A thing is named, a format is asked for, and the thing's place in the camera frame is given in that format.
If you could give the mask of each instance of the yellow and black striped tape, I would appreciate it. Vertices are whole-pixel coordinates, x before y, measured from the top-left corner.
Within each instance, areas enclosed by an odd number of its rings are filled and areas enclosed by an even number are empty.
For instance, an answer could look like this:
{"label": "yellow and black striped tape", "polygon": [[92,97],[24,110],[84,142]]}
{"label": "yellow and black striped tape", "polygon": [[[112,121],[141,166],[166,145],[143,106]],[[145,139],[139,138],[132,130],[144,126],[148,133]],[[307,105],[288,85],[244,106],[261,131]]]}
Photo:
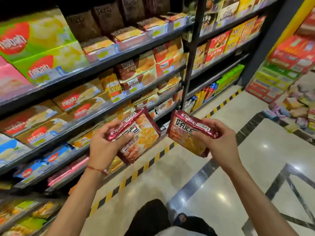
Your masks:
{"label": "yellow and black striped tape", "polygon": [[[228,102],[230,102],[233,98],[235,98],[238,94],[240,94],[244,89],[240,88],[236,93],[234,93],[232,96],[230,96],[228,99],[226,99],[223,103],[221,103],[219,106],[217,106],[215,109],[211,111],[208,115],[206,115],[206,118],[211,117],[215,112],[220,110],[224,105],[226,105]],[[139,175],[141,175],[144,171],[149,169],[155,162],[157,162],[160,158],[162,158],[166,153],[168,153],[171,149],[176,146],[176,142],[172,142],[172,144],[167,145],[163,151],[156,154],[154,158],[152,158],[150,161],[145,163],[144,166],[142,166],[139,170],[135,171],[129,178],[124,179],[119,186],[117,186],[115,189],[113,189],[111,192],[109,192],[103,199],[100,201],[94,203],[87,215],[87,217],[91,217],[101,206],[103,206],[106,202],[108,202],[111,198],[113,198],[116,194],[121,192],[123,188],[125,188],[127,185],[129,185],[131,182],[133,182]]]}

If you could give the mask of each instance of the finger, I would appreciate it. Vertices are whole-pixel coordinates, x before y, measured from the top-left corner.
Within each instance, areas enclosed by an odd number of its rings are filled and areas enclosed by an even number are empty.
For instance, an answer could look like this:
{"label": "finger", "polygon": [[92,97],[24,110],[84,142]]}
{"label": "finger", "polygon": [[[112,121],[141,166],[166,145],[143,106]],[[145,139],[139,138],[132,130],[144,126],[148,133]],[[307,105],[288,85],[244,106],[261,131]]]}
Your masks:
{"label": "finger", "polygon": [[220,120],[218,119],[214,119],[214,118],[203,118],[202,122],[205,123],[206,125],[213,125],[215,127],[217,127],[219,129],[219,131],[221,132],[221,134],[224,134],[224,132],[226,132],[226,130],[229,129],[228,126],[226,126],[224,123],[222,123]]}
{"label": "finger", "polygon": [[97,134],[104,136],[110,129],[115,128],[121,124],[121,121],[115,120],[108,123],[105,123],[99,130],[97,130]]}
{"label": "finger", "polygon": [[119,139],[117,139],[114,143],[118,146],[119,149],[123,148],[127,142],[129,142],[134,137],[132,132],[128,134],[122,135]]}
{"label": "finger", "polygon": [[192,135],[197,138],[199,141],[202,141],[204,144],[209,145],[213,141],[213,139],[210,136],[207,136],[199,131],[193,131]]}

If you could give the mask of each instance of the forearm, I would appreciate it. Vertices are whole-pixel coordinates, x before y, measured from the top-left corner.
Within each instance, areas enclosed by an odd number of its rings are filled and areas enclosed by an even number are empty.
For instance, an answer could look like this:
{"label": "forearm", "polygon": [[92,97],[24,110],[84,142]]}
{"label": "forearm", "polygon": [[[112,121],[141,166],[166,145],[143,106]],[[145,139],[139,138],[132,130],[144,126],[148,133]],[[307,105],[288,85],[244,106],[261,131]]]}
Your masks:
{"label": "forearm", "polygon": [[87,169],[45,236],[79,236],[91,208],[102,174]]}
{"label": "forearm", "polygon": [[259,236],[298,236],[243,167],[228,173]]}

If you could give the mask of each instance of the red snack bag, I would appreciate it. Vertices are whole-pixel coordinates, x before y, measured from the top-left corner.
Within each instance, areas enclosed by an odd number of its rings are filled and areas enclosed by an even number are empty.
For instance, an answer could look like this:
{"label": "red snack bag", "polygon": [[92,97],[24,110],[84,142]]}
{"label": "red snack bag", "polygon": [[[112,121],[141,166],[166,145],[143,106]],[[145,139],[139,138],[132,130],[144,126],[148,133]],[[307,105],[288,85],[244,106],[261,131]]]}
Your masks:
{"label": "red snack bag", "polygon": [[206,126],[200,119],[190,116],[182,110],[173,111],[171,122],[166,132],[168,137],[197,156],[207,157],[209,148],[203,142],[196,139],[191,134],[192,131],[200,131],[213,139],[220,137],[215,126]]}
{"label": "red snack bag", "polygon": [[137,109],[118,128],[111,131],[107,139],[115,141],[129,132],[133,132],[133,139],[117,153],[125,164],[134,163],[161,136],[161,130],[149,115],[147,108]]}

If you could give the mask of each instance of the bracelet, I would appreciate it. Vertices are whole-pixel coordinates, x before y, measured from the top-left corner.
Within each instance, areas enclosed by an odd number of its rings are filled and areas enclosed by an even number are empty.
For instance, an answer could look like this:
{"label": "bracelet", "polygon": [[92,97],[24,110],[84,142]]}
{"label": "bracelet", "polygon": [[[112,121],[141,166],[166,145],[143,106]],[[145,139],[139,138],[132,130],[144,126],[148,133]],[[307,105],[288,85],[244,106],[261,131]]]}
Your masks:
{"label": "bracelet", "polygon": [[105,176],[108,175],[108,170],[106,170],[106,169],[105,170],[99,170],[99,169],[95,169],[94,167],[91,167],[89,165],[87,165],[86,168],[89,168],[91,170],[97,170],[97,171],[101,172]]}

